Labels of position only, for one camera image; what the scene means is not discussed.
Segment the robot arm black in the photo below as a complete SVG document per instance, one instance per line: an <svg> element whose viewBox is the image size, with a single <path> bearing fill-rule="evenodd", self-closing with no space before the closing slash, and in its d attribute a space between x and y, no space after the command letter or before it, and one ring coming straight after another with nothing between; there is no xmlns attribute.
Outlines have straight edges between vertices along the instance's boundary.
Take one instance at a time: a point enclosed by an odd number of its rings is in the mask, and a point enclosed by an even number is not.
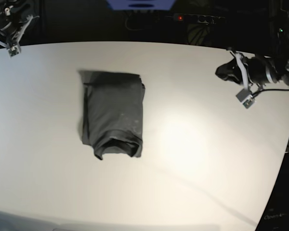
<svg viewBox="0 0 289 231"><path fill-rule="evenodd" d="M284 9L283 4L283 0L269 1L270 57L255 54L248 58L229 49L233 59L215 71L219 79L242 86L236 98L245 108L250 108L256 97L267 91L267 84L282 81L287 85L285 91L289 91L289 9Z"/></svg>
<svg viewBox="0 0 289 231"><path fill-rule="evenodd" d="M0 46L10 57L21 53L20 41L37 18L33 0L0 0Z"/></svg>

